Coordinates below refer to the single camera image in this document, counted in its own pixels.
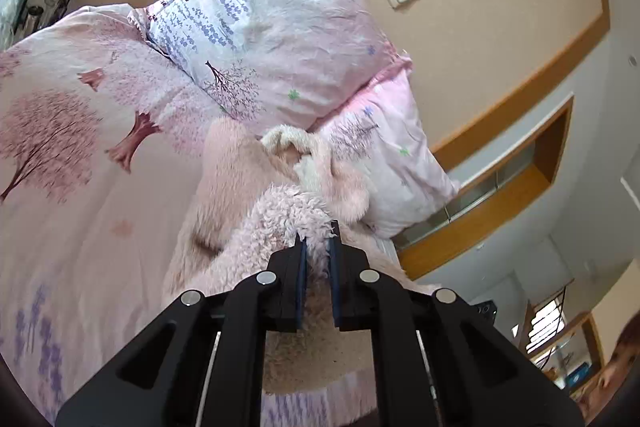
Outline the pink fluffy fleece garment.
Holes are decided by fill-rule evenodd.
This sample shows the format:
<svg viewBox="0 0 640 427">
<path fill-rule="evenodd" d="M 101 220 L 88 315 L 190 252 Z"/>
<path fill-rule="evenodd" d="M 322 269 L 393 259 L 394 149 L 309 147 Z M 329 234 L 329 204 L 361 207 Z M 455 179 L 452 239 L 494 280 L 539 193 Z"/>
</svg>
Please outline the pink fluffy fleece garment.
<svg viewBox="0 0 640 427">
<path fill-rule="evenodd" d="M 231 291 L 267 268 L 273 253 L 305 241 L 307 294 L 303 326 L 270 333 L 262 389 L 270 395 L 316 390 L 372 366 L 365 332 L 341 333 L 333 323 L 329 239 L 336 220 L 344 244 L 367 255 L 369 265 L 410 291 L 430 295 L 388 257 L 360 221 L 369 208 L 363 174 L 332 156 L 317 135 L 290 126 L 264 139 L 230 118 L 210 124 L 202 176 L 186 212 L 163 281 L 170 303 L 187 289 L 205 295 Z"/>
</svg>

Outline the pink floral pillow near window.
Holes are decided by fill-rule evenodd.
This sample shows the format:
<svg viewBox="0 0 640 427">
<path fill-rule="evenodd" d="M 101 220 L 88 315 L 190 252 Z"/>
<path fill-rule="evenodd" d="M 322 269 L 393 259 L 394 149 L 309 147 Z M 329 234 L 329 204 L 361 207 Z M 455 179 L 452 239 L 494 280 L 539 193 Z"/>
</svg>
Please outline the pink floral pillow near window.
<svg viewBox="0 0 640 427">
<path fill-rule="evenodd" d="M 381 239 L 433 216 L 460 187 L 428 148 L 411 73 L 411 58 L 398 55 L 312 128 L 367 177 L 370 202 L 362 221 Z"/>
</svg>

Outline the pink floral bed sheet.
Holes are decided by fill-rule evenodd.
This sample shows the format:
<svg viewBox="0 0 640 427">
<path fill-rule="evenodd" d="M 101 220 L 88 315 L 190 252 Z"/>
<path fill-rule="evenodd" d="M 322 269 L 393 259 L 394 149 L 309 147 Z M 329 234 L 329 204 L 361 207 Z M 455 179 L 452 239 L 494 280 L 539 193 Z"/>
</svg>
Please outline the pink floral bed sheet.
<svg viewBox="0 0 640 427">
<path fill-rule="evenodd" d="M 210 124 L 239 121 L 132 10 L 86 6 L 1 55 L 1 355 L 48 421 L 168 305 Z M 320 119 L 263 134 L 239 122 L 257 140 L 302 129 L 356 167 L 312 130 Z"/>
</svg>

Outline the pink floral pillow far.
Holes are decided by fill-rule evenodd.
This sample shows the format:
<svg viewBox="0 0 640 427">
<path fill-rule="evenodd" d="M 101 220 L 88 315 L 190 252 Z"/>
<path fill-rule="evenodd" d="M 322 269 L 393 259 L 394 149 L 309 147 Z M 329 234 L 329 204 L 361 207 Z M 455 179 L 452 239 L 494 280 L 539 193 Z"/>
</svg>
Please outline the pink floral pillow far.
<svg viewBox="0 0 640 427">
<path fill-rule="evenodd" d="M 129 17 L 256 134 L 311 127 L 398 57 L 364 0 L 157 0 Z"/>
</svg>

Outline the wooden window frame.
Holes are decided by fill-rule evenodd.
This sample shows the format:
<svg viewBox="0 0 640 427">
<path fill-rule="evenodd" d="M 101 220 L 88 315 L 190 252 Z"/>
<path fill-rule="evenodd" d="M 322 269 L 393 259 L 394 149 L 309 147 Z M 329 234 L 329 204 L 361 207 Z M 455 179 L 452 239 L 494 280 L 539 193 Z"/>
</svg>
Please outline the wooden window frame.
<svg viewBox="0 0 640 427">
<path fill-rule="evenodd" d="M 525 116 L 535 105 L 547 98 L 559 87 L 588 54 L 602 41 L 611 28 L 608 0 L 601 0 L 601 13 L 550 62 L 541 66 L 520 87 L 487 109 L 480 117 L 436 146 L 435 156 L 440 165 L 454 168 L 469 159 L 472 154 L 488 145 Z M 533 204 L 555 181 L 565 150 L 574 96 L 552 110 L 551 116 L 521 142 L 514 145 L 503 158 L 473 176 L 461 187 L 466 194 L 498 171 L 525 150 L 535 144 L 531 164 L 516 174 L 506 185 L 484 200 L 478 200 L 459 219 L 452 221 L 441 232 L 434 232 L 399 251 L 399 262 L 413 280 L 446 265 L 465 251 L 482 243 L 490 234 L 511 221 Z"/>
</svg>

